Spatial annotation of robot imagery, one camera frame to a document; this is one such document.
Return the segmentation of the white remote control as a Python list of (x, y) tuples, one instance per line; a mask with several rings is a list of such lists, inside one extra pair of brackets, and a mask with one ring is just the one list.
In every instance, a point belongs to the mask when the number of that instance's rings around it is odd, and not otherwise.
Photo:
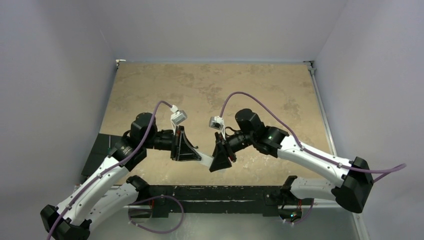
[(214, 157), (206, 153), (203, 153), (199, 151), (198, 149), (195, 149), (194, 151), (195, 151), (195, 155), (197, 156), (197, 159), (195, 161), (209, 169), (213, 163)]

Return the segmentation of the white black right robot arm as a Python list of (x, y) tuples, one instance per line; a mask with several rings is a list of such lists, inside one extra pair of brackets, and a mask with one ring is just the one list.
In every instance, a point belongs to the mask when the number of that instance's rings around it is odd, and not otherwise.
[(323, 199), (335, 201), (353, 213), (363, 212), (374, 185), (366, 160), (360, 157), (349, 160), (297, 143), (293, 134), (265, 125), (248, 108), (238, 111), (235, 120), (239, 129), (232, 135), (225, 134), (222, 117), (213, 116), (209, 120), (209, 127), (217, 130), (210, 172), (232, 167), (237, 160), (236, 152), (252, 146), (264, 155), (291, 161), (322, 177), (289, 176), (280, 191), (284, 202), (292, 204), (302, 199)]

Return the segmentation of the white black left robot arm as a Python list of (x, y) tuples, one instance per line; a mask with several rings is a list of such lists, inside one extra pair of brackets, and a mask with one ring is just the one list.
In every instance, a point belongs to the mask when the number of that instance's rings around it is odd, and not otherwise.
[(122, 207), (166, 199), (164, 193), (155, 193), (137, 175), (130, 176), (120, 187), (113, 187), (147, 157), (148, 149), (170, 151), (174, 161), (196, 161), (209, 167), (212, 157), (186, 138), (180, 125), (186, 118), (184, 111), (175, 110), (171, 115), (172, 129), (158, 131), (155, 115), (140, 113), (77, 190), (56, 206), (48, 204), (41, 210), (47, 239), (86, 240), (98, 224)]

